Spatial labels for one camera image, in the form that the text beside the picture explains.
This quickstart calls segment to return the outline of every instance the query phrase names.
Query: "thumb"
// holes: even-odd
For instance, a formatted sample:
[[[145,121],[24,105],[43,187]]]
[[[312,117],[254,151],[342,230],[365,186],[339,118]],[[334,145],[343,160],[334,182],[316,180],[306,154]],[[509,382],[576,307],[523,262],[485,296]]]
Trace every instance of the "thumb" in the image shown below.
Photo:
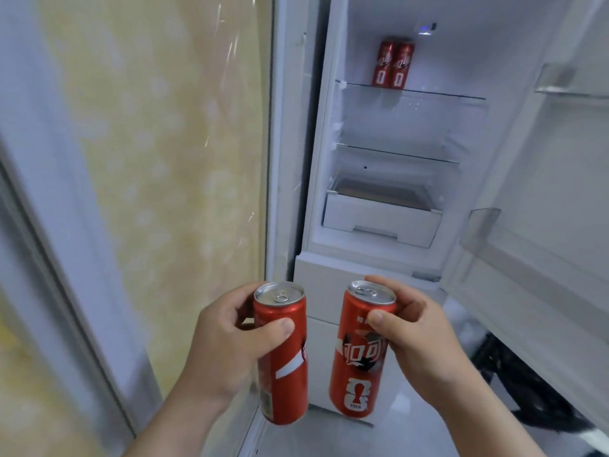
[[[368,313],[367,322],[378,334],[400,347],[406,348],[412,342],[412,332],[415,327],[410,327],[413,326],[412,323],[396,315],[374,309]]]
[[[284,343],[294,331],[294,322],[289,317],[278,319],[262,327],[245,332],[247,349],[255,359],[270,353]]]

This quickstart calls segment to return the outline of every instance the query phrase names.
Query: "person's left hand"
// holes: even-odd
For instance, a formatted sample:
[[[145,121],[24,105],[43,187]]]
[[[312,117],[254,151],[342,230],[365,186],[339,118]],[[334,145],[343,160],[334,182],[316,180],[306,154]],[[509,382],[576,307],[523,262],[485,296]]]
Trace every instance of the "person's left hand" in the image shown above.
[[[278,319],[250,330],[254,282],[225,293],[199,315],[187,361],[178,380],[194,397],[228,407],[247,381],[254,363],[281,345],[293,332],[292,319]]]

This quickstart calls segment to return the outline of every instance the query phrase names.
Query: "yellow patterned panel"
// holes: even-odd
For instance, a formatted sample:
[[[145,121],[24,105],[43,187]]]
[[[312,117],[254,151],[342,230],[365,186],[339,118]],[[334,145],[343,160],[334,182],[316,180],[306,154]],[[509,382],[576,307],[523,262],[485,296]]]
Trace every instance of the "yellow patterned panel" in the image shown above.
[[[97,457],[103,453],[53,378],[0,317],[0,454]]]
[[[38,0],[165,394],[199,310],[263,276],[270,26],[259,38],[258,6]]]

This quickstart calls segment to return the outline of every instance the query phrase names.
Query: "silver can top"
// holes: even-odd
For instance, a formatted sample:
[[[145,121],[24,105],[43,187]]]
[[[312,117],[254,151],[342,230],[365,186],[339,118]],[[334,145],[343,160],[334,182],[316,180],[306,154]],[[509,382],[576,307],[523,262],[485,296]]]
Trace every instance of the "silver can top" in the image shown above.
[[[305,290],[293,282],[269,282],[254,292],[255,300],[268,307],[286,307],[300,301]]]
[[[356,299],[372,305],[391,305],[396,300],[395,293],[391,289],[365,280],[353,281],[346,289]]]

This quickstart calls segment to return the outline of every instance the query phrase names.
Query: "coca-cola can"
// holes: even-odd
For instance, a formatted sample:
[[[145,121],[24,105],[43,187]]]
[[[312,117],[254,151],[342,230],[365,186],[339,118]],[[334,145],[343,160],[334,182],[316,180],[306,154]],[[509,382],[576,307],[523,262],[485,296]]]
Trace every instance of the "coca-cola can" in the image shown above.
[[[415,44],[412,41],[406,41],[400,43],[395,50],[391,66],[391,81],[389,87],[393,89],[404,89],[408,71],[410,70],[410,63],[412,62],[412,55],[415,51]]]
[[[270,282],[254,292],[255,327],[289,317],[290,337],[258,360],[260,409],[267,420],[287,425],[302,417],[309,405],[306,354],[306,297],[293,282]]]
[[[389,86],[394,46],[394,40],[386,39],[381,41],[381,46],[377,56],[375,76],[372,78],[372,86],[377,86],[379,88],[387,88]]]
[[[361,419],[375,408],[387,340],[367,323],[368,313],[395,313],[396,297],[387,287],[367,281],[349,284],[343,299],[334,351],[330,399],[348,417]]]

